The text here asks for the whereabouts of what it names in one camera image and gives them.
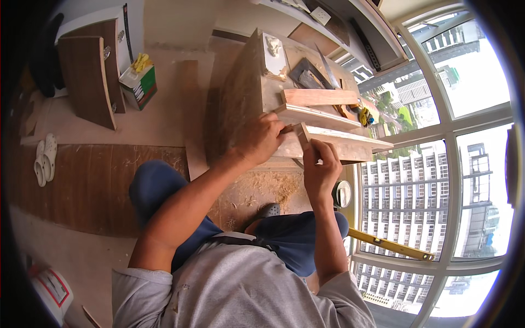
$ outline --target yellow level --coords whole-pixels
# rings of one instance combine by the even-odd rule
[[[365,232],[362,232],[356,229],[350,228],[350,231],[348,231],[348,235],[355,239],[359,239],[360,241],[364,241],[372,245],[377,245],[384,249],[387,249],[392,252],[396,252],[401,255],[405,255],[405,256],[408,256],[414,259],[427,261],[427,262],[432,262],[432,260],[434,260],[434,254],[432,253],[424,252],[416,248],[401,245],[396,242],[389,241],[383,238],[378,238],[376,236],[369,235]]]

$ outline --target blue pants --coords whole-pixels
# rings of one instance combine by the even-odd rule
[[[141,228],[166,199],[187,184],[186,179],[164,161],[152,160],[142,164],[129,188],[131,203]],[[341,237],[345,237],[349,227],[347,219],[339,212],[335,212],[335,219]],[[177,248],[171,263],[172,272],[180,268],[208,238],[221,232],[223,231],[205,216],[197,230]],[[307,277],[315,271],[313,252],[316,220],[313,212],[264,218],[255,229],[255,235],[271,245],[279,246],[277,255],[298,276]]]

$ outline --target man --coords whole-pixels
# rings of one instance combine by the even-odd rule
[[[162,161],[139,167],[130,198],[143,232],[129,267],[113,272],[113,326],[375,327],[348,271],[348,222],[333,211],[342,166],[332,144],[312,139],[304,151],[313,212],[277,216],[271,204],[246,233],[222,232],[206,216],[231,182],[270,158],[284,127],[274,113],[262,114],[189,184]],[[300,278],[315,269],[317,296]]]

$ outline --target hand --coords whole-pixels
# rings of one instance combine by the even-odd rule
[[[335,147],[331,143],[317,139],[310,141],[304,151],[304,187],[314,209],[319,206],[333,207],[332,189],[339,178],[343,166]]]
[[[281,146],[286,135],[279,134],[285,124],[279,121],[275,113],[263,113],[257,119],[248,122],[241,134],[242,139],[235,145],[236,151],[253,168],[270,159]]]

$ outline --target cardboard box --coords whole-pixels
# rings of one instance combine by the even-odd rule
[[[139,73],[129,67],[119,81],[128,102],[140,111],[157,92],[155,65],[150,65]]]

